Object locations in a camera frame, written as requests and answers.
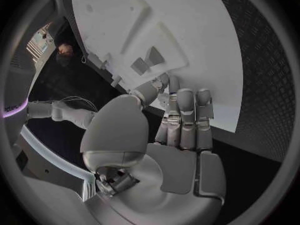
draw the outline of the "purple light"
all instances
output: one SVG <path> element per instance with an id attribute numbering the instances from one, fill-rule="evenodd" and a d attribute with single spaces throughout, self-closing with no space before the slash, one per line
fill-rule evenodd
<path id="1" fill-rule="evenodd" d="M 8 117 L 11 117 L 11 116 L 21 112 L 24 108 L 27 107 L 27 104 L 28 104 L 28 98 L 26 98 L 26 100 L 18 108 L 11 110 L 11 111 L 4 112 L 3 118 L 8 118 Z"/>

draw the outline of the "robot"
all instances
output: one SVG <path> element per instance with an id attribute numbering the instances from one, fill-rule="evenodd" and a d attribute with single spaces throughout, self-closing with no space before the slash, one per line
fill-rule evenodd
<path id="1" fill-rule="evenodd" d="M 167 86 L 165 114 L 155 142 L 148 143 L 142 110 Z M 226 178 L 221 159 L 212 152 L 214 112 L 208 89 L 194 94 L 180 88 L 177 77 L 163 73 L 99 112 L 73 109 L 62 101 L 29 102 L 27 119 L 33 118 L 68 120 L 86 130 L 80 152 L 96 177 L 97 194 L 85 203 L 103 223 L 112 224 L 105 219 L 117 212 L 124 220 L 113 224 L 210 224 L 224 204 Z"/>

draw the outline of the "diamond plate surface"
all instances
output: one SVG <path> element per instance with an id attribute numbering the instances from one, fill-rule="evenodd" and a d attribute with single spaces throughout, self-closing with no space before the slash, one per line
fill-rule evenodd
<path id="1" fill-rule="evenodd" d="M 249 0 L 222 0 L 233 21 L 242 56 L 243 95 L 232 145 L 282 161 L 290 143 L 295 93 L 284 49 Z"/>

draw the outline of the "dark background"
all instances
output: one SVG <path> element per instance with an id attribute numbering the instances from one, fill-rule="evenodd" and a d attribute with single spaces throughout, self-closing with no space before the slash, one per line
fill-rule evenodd
<path id="1" fill-rule="evenodd" d="M 300 11 L 300 0 L 278 0 L 279 3 L 284 8 L 286 14 L 294 24 L 297 33 L 299 34 L 300 24 L 298 21 L 298 14 Z M 11 17 L 13 11 L 16 7 L 22 3 L 22 0 L 0 0 L 0 12 L 1 12 L 1 22 L 0 22 L 0 29 L 5 25 L 5 23 Z M 53 69 L 52 71 L 48 71 L 49 74 L 57 73 L 59 68 Z M 101 91 L 102 94 L 105 93 L 101 97 L 98 97 L 98 100 L 95 98 L 95 102 L 98 105 L 98 108 L 101 108 L 106 102 L 112 99 L 114 96 L 118 95 L 118 92 L 113 90 L 103 79 L 100 77 L 95 78 L 99 83 L 99 87 L 103 88 Z M 46 81 L 44 82 L 44 88 L 40 89 L 40 91 L 36 91 L 36 96 L 39 97 L 41 95 L 46 96 L 49 98 L 50 96 L 62 96 L 62 94 L 54 93 L 51 86 L 48 86 L 49 83 Z M 145 114 L 149 120 L 152 122 L 153 127 L 151 128 L 150 137 L 153 137 L 155 134 L 155 130 L 157 125 L 159 125 L 159 120 L 156 116 L 152 115 L 151 113 Z M 51 131 L 53 122 L 49 119 L 45 120 L 32 120 L 30 121 L 29 126 L 31 128 L 37 128 L 42 126 L 44 129 L 47 129 L 47 132 L 43 130 L 37 136 L 43 136 L 43 134 L 50 135 L 49 132 Z M 76 144 L 76 141 L 80 139 L 82 136 L 83 131 L 68 122 L 63 122 L 61 124 L 55 124 L 56 129 L 53 133 L 61 134 L 60 138 L 63 138 L 66 133 L 69 132 L 76 132 L 76 136 L 73 138 L 74 140 L 68 140 L 70 144 Z M 70 146 L 68 143 L 65 147 L 62 144 L 66 144 L 66 141 L 60 140 L 61 143 L 54 147 L 51 145 L 54 142 L 49 141 L 49 147 L 53 150 L 56 149 L 60 155 L 65 157 L 66 159 L 72 161 L 73 163 L 78 164 L 79 166 L 84 167 L 84 164 L 81 162 L 81 157 L 79 153 L 69 152 Z M 226 203 L 221 211 L 221 214 L 216 221 L 216 224 L 226 224 L 227 222 L 231 221 L 233 218 L 241 214 L 243 211 L 247 209 L 255 200 L 264 192 L 267 185 L 271 182 L 274 175 L 276 174 L 278 168 L 280 167 L 280 163 L 262 158 L 260 156 L 248 153 L 246 151 L 240 150 L 238 148 L 234 148 L 230 145 L 221 143 L 219 141 L 214 141 L 214 151 L 220 155 L 225 172 L 227 177 L 227 197 Z M 289 193 L 282 201 L 282 203 L 278 206 L 278 208 L 273 212 L 273 214 L 263 223 L 264 225 L 268 224 L 281 224 L 281 221 L 286 221 L 288 218 L 289 221 L 293 224 L 300 223 L 300 218 L 298 216 L 298 206 L 297 202 L 299 201 L 300 194 L 299 194 L 299 187 L 300 185 L 300 176 L 297 177 L 295 183 L 293 184 L 292 188 L 290 189 Z M 1 206 L 1 224 L 16 224 L 16 225 L 23 225 L 23 224 L 35 224 L 35 222 L 27 216 L 24 210 L 20 207 L 17 201 L 14 198 L 13 193 L 9 190 L 6 186 L 5 181 L 2 179 L 0 181 L 0 188 L 1 188 L 1 199 L 0 199 L 0 206 Z"/>

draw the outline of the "circular frame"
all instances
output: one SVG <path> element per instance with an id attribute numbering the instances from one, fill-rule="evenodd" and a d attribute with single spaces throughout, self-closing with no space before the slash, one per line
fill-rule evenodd
<path id="1" fill-rule="evenodd" d="M 50 0 L 27 0 L 2 32 L 0 41 L 0 169 L 18 201 L 42 224 L 69 224 L 49 208 L 31 189 L 19 170 L 11 151 L 4 123 L 4 86 L 10 61 L 30 22 L 40 8 Z M 280 40 L 292 71 L 295 90 L 295 120 L 293 134 L 284 161 L 275 178 L 261 197 L 230 225 L 256 225 L 262 222 L 279 204 L 295 179 L 300 165 L 300 56 L 299 42 L 286 15 L 274 0 L 249 0 L 269 22 Z"/>

